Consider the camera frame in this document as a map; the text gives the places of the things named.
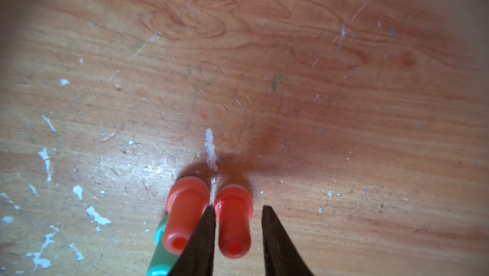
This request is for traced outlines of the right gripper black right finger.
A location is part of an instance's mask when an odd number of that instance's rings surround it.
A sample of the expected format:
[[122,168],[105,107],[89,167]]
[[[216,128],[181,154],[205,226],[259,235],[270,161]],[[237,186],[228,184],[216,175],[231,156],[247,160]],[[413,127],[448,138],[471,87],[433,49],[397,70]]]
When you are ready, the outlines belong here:
[[271,206],[262,209],[265,274],[313,275]]

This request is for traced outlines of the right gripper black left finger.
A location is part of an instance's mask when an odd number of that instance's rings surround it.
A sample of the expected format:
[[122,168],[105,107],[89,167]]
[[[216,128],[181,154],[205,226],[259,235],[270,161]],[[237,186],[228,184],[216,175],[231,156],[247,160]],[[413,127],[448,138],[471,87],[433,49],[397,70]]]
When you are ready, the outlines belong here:
[[168,275],[213,275],[216,213],[212,205],[202,215],[183,253]]

